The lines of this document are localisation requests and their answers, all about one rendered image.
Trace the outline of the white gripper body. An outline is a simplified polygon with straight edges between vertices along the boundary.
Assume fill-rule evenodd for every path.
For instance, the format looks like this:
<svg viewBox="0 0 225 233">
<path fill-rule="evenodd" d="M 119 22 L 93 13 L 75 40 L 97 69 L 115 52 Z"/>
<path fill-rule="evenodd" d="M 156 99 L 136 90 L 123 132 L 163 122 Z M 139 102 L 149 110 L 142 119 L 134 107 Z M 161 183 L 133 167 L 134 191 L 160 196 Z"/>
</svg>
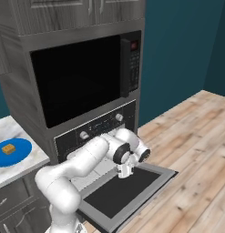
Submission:
<svg viewBox="0 0 225 233">
<path fill-rule="evenodd" d="M 117 165 L 118 177 L 126 178 L 133 174 L 133 168 L 126 164 Z"/>
</svg>

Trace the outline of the grey-framed black oven door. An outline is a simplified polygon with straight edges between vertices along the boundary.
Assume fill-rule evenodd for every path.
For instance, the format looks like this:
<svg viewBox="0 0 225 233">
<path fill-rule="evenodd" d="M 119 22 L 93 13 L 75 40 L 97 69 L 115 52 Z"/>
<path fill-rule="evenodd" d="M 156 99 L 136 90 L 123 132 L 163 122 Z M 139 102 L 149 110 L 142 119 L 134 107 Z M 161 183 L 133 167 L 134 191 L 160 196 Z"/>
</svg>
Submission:
<svg viewBox="0 0 225 233">
<path fill-rule="evenodd" d="M 80 192 L 77 214 L 101 233 L 118 233 L 177 174 L 147 163 L 135 167 L 126 178 L 110 170 Z"/>
</svg>

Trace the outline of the black built-in oven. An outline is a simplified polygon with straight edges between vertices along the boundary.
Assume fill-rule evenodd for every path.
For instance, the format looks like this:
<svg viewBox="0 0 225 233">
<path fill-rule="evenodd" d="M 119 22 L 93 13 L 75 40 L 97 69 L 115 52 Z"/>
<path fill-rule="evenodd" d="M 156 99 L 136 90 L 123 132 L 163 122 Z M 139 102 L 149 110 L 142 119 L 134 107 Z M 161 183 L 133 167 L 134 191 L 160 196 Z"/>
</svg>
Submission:
<svg viewBox="0 0 225 233">
<path fill-rule="evenodd" d="M 123 120 L 121 122 L 116 120 L 116 114 L 121 114 L 123 116 Z M 78 150 L 84 146 L 88 140 L 100 136 L 103 133 L 108 133 L 111 136 L 114 136 L 116 131 L 123 127 L 131 131 L 135 131 L 135 123 L 136 101 L 133 100 L 106 113 L 105 115 L 85 123 L 84 125 L 72 128 L 54 139 L 58 162 L 64 162 L 69 153 Z M 80 137 L 80 133 L 82 131 L 87 132 L 89 138 L 82 139 Z"/>
</svg>

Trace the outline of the black microwave oven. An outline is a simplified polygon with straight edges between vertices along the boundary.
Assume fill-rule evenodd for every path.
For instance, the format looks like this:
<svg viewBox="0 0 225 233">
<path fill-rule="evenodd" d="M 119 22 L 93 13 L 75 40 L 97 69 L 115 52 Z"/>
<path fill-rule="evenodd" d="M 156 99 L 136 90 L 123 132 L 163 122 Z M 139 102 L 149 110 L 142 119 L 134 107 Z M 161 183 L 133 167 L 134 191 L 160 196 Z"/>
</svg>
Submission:
<svg viewBox="0 0 225 233">
<path fill-rule="evenodd" d="M 138 89 L 141 32 L 30 53 L 46 126 L 81 116 Z"/>
</svg>

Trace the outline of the blue round plate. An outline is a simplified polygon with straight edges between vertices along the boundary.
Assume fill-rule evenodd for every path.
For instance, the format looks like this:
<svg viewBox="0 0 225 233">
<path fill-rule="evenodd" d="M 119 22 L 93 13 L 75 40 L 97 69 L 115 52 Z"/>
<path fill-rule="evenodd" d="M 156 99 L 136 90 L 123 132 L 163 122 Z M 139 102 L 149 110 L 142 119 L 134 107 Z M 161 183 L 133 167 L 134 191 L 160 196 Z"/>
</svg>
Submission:
<svg viewBox="0 0 225 233">
<path fill-rule="evenodd" d="M 5 146 L 12 145 L 15 150 L 6 154 Z M 11 138 L 0 142 L 0 167 L 10 167 L 24 160 L 32 151 L 32 144 L 23 138 Z"/>
</svg>

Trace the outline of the grey lower cupboard door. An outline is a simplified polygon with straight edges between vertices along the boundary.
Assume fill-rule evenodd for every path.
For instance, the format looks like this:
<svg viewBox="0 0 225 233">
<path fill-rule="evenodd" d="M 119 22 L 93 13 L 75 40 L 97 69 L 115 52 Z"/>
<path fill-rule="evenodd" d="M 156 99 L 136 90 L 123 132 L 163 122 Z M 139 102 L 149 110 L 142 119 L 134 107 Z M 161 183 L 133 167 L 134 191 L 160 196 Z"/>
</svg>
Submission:
<svg viewBox="0 0 225 233">
<path fill-rule="evenodd" d="M 0 233 L 45 233 L 50 227 L 49 204 L 29 198 L 20 204 L 0 207 Z"/>
</svg>

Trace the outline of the grey wooden cupboard door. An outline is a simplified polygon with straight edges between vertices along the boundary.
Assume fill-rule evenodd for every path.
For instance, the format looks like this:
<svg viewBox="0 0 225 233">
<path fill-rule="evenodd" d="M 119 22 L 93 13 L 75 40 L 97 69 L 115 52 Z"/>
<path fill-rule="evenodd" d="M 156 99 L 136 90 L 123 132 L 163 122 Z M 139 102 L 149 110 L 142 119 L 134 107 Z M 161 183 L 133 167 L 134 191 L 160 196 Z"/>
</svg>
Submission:
<svg viewBox="0 0 225 233">
<path fill-rule="evenodd" d="M 95 23 L 94 4 L 88 0 L 11 0 L 20 35 L 32 35 L 90 26 Z"/>
<path fill-rule="evenodd" d="M 103 14 L 99 12 L 100 0 L 95 0 L 97 24 L 136 20 L 145 15 L 146 0 L 105 0 Z"/>
</svg>

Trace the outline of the grey drawer front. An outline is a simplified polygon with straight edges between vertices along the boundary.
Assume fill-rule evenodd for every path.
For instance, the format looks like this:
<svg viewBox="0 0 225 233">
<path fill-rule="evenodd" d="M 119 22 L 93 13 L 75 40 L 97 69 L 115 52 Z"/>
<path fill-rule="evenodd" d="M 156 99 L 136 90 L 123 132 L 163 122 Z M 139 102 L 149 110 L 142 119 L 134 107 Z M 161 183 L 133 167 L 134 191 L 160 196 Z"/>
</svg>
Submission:
<svg viewBox="0 0 225 233">
<path fill-rule="evenodd" d="M 30 193 L 23 179 L 18 179 L 0 188 L 0 202 L 7 198 L 7 201 L 0 207 L 0 215 L 21 204 L 30 198 Z"/>
</svg>

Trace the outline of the small brown block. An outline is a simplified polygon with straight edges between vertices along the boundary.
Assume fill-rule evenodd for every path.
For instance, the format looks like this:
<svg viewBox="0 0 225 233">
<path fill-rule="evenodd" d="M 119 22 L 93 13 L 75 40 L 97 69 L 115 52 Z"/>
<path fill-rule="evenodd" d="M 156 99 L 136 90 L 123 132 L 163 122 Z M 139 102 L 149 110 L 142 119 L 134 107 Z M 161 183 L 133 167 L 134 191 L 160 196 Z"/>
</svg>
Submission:
<svg viewBox="0 0 225 233">
<path fill-rule="evenodd" d="M 4 147 L 2 147 L 2 151 L 6 154 L 6 155 L 10 155 L 13 152 L 15 152 L 15 146 L 12 144 L 8 144 Z"/>
</svg>

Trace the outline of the grey wooden tall cabinet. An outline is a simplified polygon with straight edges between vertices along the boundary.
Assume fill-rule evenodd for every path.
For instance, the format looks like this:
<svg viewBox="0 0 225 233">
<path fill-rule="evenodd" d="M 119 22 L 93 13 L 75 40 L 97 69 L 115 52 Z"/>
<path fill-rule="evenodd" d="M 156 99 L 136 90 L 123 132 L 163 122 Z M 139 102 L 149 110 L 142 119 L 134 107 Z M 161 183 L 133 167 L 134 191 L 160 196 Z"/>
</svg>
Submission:
<svg viewBox="0 0 225 233">
<path fill-rule="evenodd" d="M 95 23 L 90 26 L 20 35 L 11 0 L 0 0 L 0 47 L 2 49 L 0 52 L 0 84 L 5 101 L 13 119 L 49 156 L 51 163 L 59 163 L 54 142 L 55 137 L 133 100 L 136 101 L 135 131 L 137 131 L 144 29 L 145 16 L 136 20 L 108 24 L 97 24 L 95 17 Z M 127 97 L 121 97 L 58 126 L 47 127 L 30 53 L 133 31 L 141 32 L 138 89 L 130 92 Z"/>
</svg>

